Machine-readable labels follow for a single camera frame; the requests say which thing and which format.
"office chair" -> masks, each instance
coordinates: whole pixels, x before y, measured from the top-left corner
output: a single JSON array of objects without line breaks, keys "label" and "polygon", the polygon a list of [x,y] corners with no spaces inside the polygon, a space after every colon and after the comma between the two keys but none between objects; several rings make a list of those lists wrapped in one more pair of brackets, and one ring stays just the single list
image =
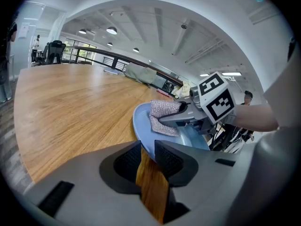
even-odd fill
[{"label": "office chair", "polygon": [[42,53],[42,55],[40,57],[36,57],[36,61],[38,61],[38,64],[36,64],[35,66],[40,66],[40,65],[45,65],[46,64],[46,53],[48,50],[48,45],[45,46],[44,51]]},{"label": "office chair", "polygon": [[59,41],[59,40],[55,40],[55,41],[49,43],[46,64],[47,65],[54,64],[55,58],[56,58],[55,64],[60,64],[65,47],[66,47],[66,45],[64,43],[62,43],[62,41]]}]

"white marker cube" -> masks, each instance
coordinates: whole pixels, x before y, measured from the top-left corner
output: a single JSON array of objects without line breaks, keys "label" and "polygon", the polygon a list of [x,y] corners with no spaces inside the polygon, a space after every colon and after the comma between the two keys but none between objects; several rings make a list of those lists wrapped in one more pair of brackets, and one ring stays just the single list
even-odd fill
[{"label": "white marker cube", "polygon": [[215,72],[198,83],[200,104],[213,124],[234,109],[234,97],[228,82]]}]

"wooden table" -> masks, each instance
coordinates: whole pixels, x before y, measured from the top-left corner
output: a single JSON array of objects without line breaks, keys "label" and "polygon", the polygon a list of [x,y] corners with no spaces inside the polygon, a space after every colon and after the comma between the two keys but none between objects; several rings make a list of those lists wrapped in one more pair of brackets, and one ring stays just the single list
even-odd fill
[{"label": "wooden table", "polygon": [[[77,155],[136,140],[141,103],[172,99],[91,65],[45,65],[20,72],[14,105],[17,142],[35,182]],[[142,202],[163,222],[168,183],[142,150],[136,183]]]}]

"gray floor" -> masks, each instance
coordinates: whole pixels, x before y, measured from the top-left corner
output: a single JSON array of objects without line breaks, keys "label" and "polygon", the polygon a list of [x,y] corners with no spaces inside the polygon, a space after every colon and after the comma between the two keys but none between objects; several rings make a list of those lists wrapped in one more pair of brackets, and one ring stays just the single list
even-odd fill
[{"label": "gray floor", "polygon": [[7,184],[23,194],[33,185],[22,161],[14,125],[14,95],[16,83],[11,83],[13,97],[0,104],[0,170]]}]

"window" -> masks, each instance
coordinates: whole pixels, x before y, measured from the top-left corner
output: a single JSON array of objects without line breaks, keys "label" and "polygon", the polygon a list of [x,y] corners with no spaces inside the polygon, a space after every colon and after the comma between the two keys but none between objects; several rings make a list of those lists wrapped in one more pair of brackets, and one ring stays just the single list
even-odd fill
[{"label": "window", "polygon": [[[69,63],[75,62],[76,59],[76,54],[77,54],[77,49],[75,48],[68,48],[69,46],[79,46],[79,47],[86,47],[86,48],[97,48],[96,46],[93,46],[88,43],[84,43],[78,40],[72,40],[66,38],[65,42],[66,48],[63,52],[63,58],[66,60],[69,60]],[[79,51],[79,56],[78,60],[80,61],[91,61],[90,59],[94,59],[95,53],[90,52],[90,51],[84,51],[80,50]]]}]

